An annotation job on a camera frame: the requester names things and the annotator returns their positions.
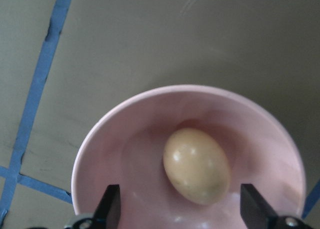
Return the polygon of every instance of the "blue tape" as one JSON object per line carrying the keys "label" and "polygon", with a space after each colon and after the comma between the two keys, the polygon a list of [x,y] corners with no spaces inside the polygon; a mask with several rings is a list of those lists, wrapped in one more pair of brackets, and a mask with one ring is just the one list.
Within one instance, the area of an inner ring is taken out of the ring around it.
{"label": "blue tape", "polygon": [[70,3],[71,0],[56,0],[52,10],[48,33],[42,44],[38,62],[34,70],[31,86],[13,146],[10,165],[6,172],[6,180],[0,200],[0,225],[3,224],[5,216],[12,203],[21,169],[22,158],[28,145],[41,95],[56,52],[59,36],[63,28]]}
{"label": "blue tape", "polygon": [[0,166],[0,177],[6,178],[7,173],[8,173],[8,169],[3,166]]}
{"label": "blue tape", "polygon": [[302,218],[305,219],[320,199],[320,179],[305,200]]}
{"label": "blue tape", "polygon": [[72,204],[71,194],[65,190],[53,185],[44,183],[26,175],[19,174],[17,182],[23,186],[32,188],[39,192],[48,194],[54,198],[60,199],[66,203]]}

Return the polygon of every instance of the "egg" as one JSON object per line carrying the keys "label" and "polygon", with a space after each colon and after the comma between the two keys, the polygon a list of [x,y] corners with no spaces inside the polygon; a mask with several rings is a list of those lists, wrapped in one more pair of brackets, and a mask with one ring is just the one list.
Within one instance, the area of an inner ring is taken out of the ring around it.
{"label": "egg", "polygon": [[173,187],[191,202],[210,205],[228,192],[231,169],[227,156],[201,130],[183,128],[174,132],[165,144],[163,165]]}

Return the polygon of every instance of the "gray table surface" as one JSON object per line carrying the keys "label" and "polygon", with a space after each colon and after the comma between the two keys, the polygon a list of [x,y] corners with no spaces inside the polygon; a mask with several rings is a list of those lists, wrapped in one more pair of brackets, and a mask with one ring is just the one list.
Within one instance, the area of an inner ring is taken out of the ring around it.
{"label": "gray table surface", "polygon": [[[0,166],[9,166],[56,0],[0,0]],[[21,173],[71,190],[91,127],[125,99],[200,84],[263,106],[320,177],[320,0],[72,0]],[[0,189],[4,178],[0,177]],[[4,229],[63,228],[71,204],[18,185]],[[306,218],[320,226],[320,202]]]}

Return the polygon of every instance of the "metal bolt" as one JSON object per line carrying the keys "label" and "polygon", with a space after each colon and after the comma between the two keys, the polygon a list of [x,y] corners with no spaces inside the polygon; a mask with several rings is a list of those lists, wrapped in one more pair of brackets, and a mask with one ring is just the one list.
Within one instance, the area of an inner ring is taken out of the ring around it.
{"label": "metal bolt", "polygon": [[79,225],[79,229],[88,229],[90,228],[92,225],[92,220],[85,220],[84,222],[82,222],[80,225]]}
{"label": "metal bolt", "polygon": [[285,223],[289,226],[289,227],[296,227],[298,226],[298,221],[293,218],[293,217],[287,217],[285,219]]}

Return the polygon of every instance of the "bowl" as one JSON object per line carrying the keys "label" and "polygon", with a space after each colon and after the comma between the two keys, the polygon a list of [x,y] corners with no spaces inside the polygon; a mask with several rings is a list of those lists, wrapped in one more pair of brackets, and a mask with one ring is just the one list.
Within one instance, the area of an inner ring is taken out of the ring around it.
{"label": "bowl", "polygon": [[[211,135],[228,158],[231,185],[215,204],[188,201],[165,173],[166,140],[185,127]],[[252,183],[277,212],[301,215],[305,172],[284,127],[231,91],[171,85],[133,96],[98,121],[76,156],[71,193],[76,214],[92,213],[107,185],[119,184],[119,229],[245,229],[242,183]]]}

